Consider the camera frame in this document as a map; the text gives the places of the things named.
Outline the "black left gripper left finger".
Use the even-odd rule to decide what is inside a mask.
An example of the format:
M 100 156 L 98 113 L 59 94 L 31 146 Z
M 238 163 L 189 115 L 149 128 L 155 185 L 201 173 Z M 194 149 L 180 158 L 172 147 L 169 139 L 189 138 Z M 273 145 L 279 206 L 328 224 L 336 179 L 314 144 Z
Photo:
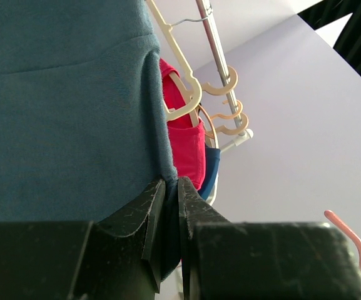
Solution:
M 101 222 L 0 222 L 0 299 L 153 299 L 165 191 L 155 180 Z

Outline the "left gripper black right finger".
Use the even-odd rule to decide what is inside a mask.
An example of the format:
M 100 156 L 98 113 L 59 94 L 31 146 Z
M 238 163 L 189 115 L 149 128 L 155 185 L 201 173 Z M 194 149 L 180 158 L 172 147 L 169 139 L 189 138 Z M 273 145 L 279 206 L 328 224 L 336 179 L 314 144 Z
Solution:
M 178 181 L 185 299 L 361 299 L 355 244 L 326 222 L 233 223 Z

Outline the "pink wire hanger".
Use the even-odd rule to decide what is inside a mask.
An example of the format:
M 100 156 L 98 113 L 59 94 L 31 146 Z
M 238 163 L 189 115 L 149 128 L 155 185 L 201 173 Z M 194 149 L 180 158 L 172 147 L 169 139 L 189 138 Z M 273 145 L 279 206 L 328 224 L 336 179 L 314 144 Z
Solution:
M 324 216 L 339 230 L 341 230 L 354 244 L 358 251 L 358 265 L 361 270 L 361 238 L 333 211 L 325 210 Z

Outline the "teal blue t-shirt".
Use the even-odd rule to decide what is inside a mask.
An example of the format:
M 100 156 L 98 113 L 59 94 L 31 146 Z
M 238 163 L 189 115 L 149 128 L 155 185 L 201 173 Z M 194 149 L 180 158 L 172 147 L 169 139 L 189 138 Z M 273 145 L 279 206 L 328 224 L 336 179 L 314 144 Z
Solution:
M 161 176 L 180 261 L 160 47 L 144 1 L 0 1 L 0 221 L 101 221 Z

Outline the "navy blue t-shirt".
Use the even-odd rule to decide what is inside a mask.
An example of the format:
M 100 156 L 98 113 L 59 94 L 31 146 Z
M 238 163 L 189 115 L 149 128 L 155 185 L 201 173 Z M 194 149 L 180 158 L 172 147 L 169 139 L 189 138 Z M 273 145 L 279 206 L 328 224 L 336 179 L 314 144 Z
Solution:
M 205 146 L 205 178 L 198 190 L 198 194 L 204 200 L 207 200 L 215 184 L 220 164 L 221 151 L 218 148 Z

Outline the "magenta red t-shirt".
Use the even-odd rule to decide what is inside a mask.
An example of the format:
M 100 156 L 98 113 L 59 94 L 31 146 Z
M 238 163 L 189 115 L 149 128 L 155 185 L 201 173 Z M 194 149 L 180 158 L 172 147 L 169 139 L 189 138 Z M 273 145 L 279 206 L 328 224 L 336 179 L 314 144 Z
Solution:
M 183 107 L 186 104 L 186 89 L 180 82 L 178 71 L 163 59 L 160 59 L 160 71 L 166 105 L 170 109 Z M 206 174 L 203 121 L 194 110 L 167 122 L 167 126 L 178 176 L 190 178 L 194 187 L 200 189 Z

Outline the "wooden hanger with navy shirt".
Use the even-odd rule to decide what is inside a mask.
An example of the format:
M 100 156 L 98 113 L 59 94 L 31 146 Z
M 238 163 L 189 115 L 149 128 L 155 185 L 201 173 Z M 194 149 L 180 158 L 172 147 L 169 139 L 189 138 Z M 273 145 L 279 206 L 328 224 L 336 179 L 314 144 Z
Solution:
M 243 112 L 243 104 L 241 101 L 236 101 L 236 112 L 231 115 L 225 115 L 222 113 L 217 113 L 214 115 L 209 115 L 206 110 L 203 108 L 201 104 L 197 106 L 197 112 L 202 112 L 203 115 L 206 117 L 206 120 L 208 121 L 209 127 L 211 128 L 209 131 L 205 131 L 205 136 L 216 140 L 218 133 L 223 133 L 227 136 L 234 136 L 237 134 L 240 134 L 242 131 L 246 130 L 249 125 L 249 118 L 248 116 Z M 227 128 L 225 125 L 221 125 L 218 127 L 214 127 L 213 121 L 215 119 L 222 119 L 222 120 L 234 120 L 236 118 L 240 118 L 240 125 L 236 125 L 235 129 Z

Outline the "cream plastic hanger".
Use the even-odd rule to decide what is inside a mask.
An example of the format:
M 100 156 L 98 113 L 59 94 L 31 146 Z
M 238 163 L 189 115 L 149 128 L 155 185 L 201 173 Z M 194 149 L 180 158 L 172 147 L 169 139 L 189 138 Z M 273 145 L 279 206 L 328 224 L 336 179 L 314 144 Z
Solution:
M 168 108 L 165 101 L 163 101 L 164 109 L 165 109 L 165 116 L 167 121 L 174 121 L 176 119 L 179 119 L 187 114 L 190 115 L 191 123 L 194 127 L 197 127 L 200 123 L 200 118 L 198 116 L 198 113 L 196 111 L 196 108 L 200 104 L 201 98 L 202 98 L 202 87 L 197 80 L 196 77 L 194 77 L 193 69 L 189 65 L 186 57 L 184 56 L 182 50 L 180 49 L 176 39 L 172 35 L 172 30 L 175 26 L 186 22 L 186 21 L 192 21 L 193 19 L 184 19 L 181 21 L 178 21 L 174 24 L 169 24 L 165 21 L 163 15 L 161 14 L 160 10 L 156 6 L 155 2 L 152 0 L 146 1 L 153 17 L 155 18 L 155 21 L 157 22 L 158 26 L 161 29 L 161 32 L 163 33 L 169 47 L 171 48 L 173 54 L 175 55 L 176 60 L 178 61 L 178 64 L 180 65 L 181 69 L 184 72 L 186 82 L 189 83 L 191 89 L 187 89 L 184 85 L 183 81 L 177 75 L 175 72 L 170 72 L 169 76 L 171 80 L 175 83 L 176 87 L 178 88 L 181 96 L 183 97 L 183 100 L 185 101 L 185 105 L 176 109 L 176 108 Z

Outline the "wooden hanger with red shirt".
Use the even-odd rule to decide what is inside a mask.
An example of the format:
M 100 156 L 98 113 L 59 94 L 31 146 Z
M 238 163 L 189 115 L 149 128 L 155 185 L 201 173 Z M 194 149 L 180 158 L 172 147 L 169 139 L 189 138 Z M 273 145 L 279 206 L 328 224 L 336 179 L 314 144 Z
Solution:
M 189 114 L 193 127 L 196 127 L 200 123 L 196 108 L 201 101 L 203 91 L 213 96 L 222 96 L 233 91 L 238 83 L 238 74 L 231 66 L 228 66 L 228 82 L 223 87 L 218 88 L 213 87 L 208 82 L 201 85 L 197 78 L 192 76 L 191 90 L 188 90 L 176 72 L 171 71 L 169 73 L 169 77 L 178 88 L 183 100 L 185 101 L 185 105 L 176 109 L 168 108 L 168 106 L 164 104 L 166 120 L 174 121 Z

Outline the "white clothes rack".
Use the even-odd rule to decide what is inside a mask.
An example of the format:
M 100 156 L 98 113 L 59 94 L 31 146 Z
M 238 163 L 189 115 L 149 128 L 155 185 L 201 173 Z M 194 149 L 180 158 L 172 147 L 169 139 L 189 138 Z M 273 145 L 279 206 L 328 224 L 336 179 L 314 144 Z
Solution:
M 246 115 L 242 112 L 242 104 L 239 103 L 239 101 L 237 101 L 236 99 L 236 95 L 234 92 L 235 87 L 230 87 L 232 76 L 236 74 L 236 71 L 230 66 L 228 66 L 226 62 L 225 53 L 221 45 L 221 40 L 213 15 L 213 8 L 211 2 L 196 1 L 196 5 L 202 18 L 202 23 L 205 28 L 206 36 L 208 38 L 212 55 L 214 57 L 216 68 L 220 75 L 221 83 L 223 85 L 223 90 L 226 91 L 226 100 L 228 101 L 228 105 L 232 112 L 230 119 L 234 121 L 236 126 L 236 128 L 234 129 L 235 133 L 229 134 L 230 136 L 234 136 L 234 138 L 220 148 L 221 151 L 224 153 L 251 139 L 253 137 L 253 131 L 251 129 L 248 129 L 248 118 L 245 117 Z

